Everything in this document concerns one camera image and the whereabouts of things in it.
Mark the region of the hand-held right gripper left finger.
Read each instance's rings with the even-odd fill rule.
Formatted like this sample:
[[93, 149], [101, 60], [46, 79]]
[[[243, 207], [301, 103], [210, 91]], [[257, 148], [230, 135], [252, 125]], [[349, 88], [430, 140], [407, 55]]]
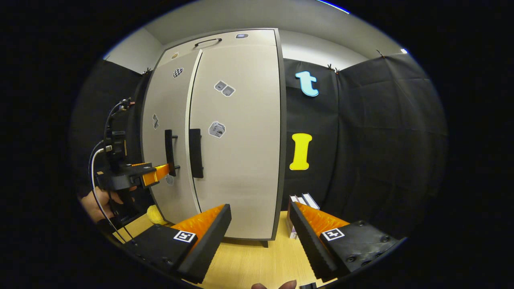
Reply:
[[122, 249], [163, 274], [199, 284], [231, 220], [230, 205], [222, 204], [172, 226], [154, 224]]

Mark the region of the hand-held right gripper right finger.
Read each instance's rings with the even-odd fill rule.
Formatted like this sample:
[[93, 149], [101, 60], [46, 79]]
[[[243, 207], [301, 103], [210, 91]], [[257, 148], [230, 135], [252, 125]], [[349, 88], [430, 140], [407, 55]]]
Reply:
[[289, 216], [316, 278], [324, 282], [360, 274], [406, 242], [367, 221], [343, 221], [299, 202]]

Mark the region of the white cabinet door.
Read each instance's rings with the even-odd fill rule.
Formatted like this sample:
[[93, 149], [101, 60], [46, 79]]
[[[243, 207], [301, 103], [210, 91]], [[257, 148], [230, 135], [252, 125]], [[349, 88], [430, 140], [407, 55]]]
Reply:
[[275, 45], [237, 45], [202, 53], [190, 104], [200, 129], [202, 210], [229, 204], [226, 238], [271, 240], [280, 169], [281, 96]]
[[195, 51], [156, 67], [149, 81], [141, 115], [143, 160], [166, 163], [165, 130], [178, 139], [173, 144], [177, 176], [166, 176], [151, 187], [152, 197], [163, 218], [173, 224], [200, 212], [190, 166], [189, 129], [192, 89], [202, 51]]

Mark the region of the white and grey cabinet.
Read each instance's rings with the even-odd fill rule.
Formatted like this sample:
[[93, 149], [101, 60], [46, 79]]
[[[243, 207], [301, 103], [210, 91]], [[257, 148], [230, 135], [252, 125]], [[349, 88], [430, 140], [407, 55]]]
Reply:
[[[281, 139], [280, 139], [280, 169], [279, 169], [279, 181], [278, 181], [277, 206], [276, 206], [276, 212], [275, 212], [275, 225], [273, 228], [273, 235], [272, 235], [271, 240], [249, 240], [249, 239], [238, 239], [238, 238], [227, 238], [227, 239], [244, 240], [244, 241], [260, 241], [263, 243], [267, 243], [268, 241], [273, 241], [277, 235], [277, 227], [278, 227], [278, 223], [279, 223], [279, 216], [280, 216], [280, 210], [281, 210], [281, 200], [282, 200], [282, 195], [283, 195], [284, 173], [285, 173], [285, 147], [286, 147], [286, 142], [285, 142], [285, 139], [286, 139], [285, 73], [284, 73], [284, 58], [283, 58], [283, 52], [282, 52], [282, 48], [281, 48], [281, 38], [279, 35], [279, 31], [276, 28], [247, 28], [247, 29], [243, 29], [243, 30], [231, 29], [231, 30], [227, 30], [227, 31], [216, 31], [216, 32], [206, 33], [203, 35], [189, 37], [186, 39], [179, 40], [176, 43], [174, 43], [173, 45], [176, 45], [176, 44], [178, 44], [178, 42], [183, 41], [183, 40], [189, 41], [191, 39], [201, 38], [201, 37], [205, 37], [207, 35], [213, 35], [213, 34], [225, 33], [225, 32], [231, 32], [231, 31], [246, 31], [246, 30], [250, 30], [250, 29], [274, 29], [275, 30], [276, 47], [277, 47], [277, 53], [278, 53], [280, 96], [281, 96]], [[194, 185], [195, 178], [192, 177], [192, 179], [193, 179], [193, 188], [194, 188], [194, 192], [195, 192], [195, 185]], [[199, 205], [199, 209], [200, 209], [199, 213], [209, 210], [209, 209], [202, 210], [200, 208], [200, 205]]]

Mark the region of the white cabinet drawer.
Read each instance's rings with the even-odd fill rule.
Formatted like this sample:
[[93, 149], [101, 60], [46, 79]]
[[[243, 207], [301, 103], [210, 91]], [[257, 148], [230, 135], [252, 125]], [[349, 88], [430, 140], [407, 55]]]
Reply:
[[[212, 38], [222, 38], [223, 41], [211, 41], [208, 43], [200, 44], [198, 47], [194, 47], [194, 44], [203, 40]], [[242, 45], [274, 45], [277, 42], [275, 40], [274, 29], [250, 29], [246, 31], [231, 31], [225, 33], [218, 33], [213, 35], [207, 35], [205, 37], [191, 39], [189, 41], [180, 41], [178, 44], [164, 49], [162, 56], [156, 64], [156, 67], [160, 67], [168, 62], [174, 61], [179, 57], [198, 51], [207, 51], [215, 48], [225, 48]]]

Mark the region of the yellow plush toy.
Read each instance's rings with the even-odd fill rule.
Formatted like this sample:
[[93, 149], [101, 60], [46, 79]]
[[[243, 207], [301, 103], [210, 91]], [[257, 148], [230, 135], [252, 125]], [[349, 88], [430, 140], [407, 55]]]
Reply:
[[169, 222], [167, 222], [163, 216], [161, 215], [161, 212], [159, 211], [158, 207], [156, 205], [151, 205], [147, 208], [146, 215], [150, 222], [153, 224], [163, 225], [167, 226], [169, 225]]

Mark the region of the black backdrop cloth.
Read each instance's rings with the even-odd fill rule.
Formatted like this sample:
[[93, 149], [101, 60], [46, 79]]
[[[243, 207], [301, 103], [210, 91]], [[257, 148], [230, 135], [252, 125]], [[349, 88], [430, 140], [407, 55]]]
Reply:
[[281, 211], [310, 194], [345, 221], [395, 238], [424, 216], [442, 181], [448, 128], [431, 80], [406, 54], [342, 69], [284, 60], [286, 147]]

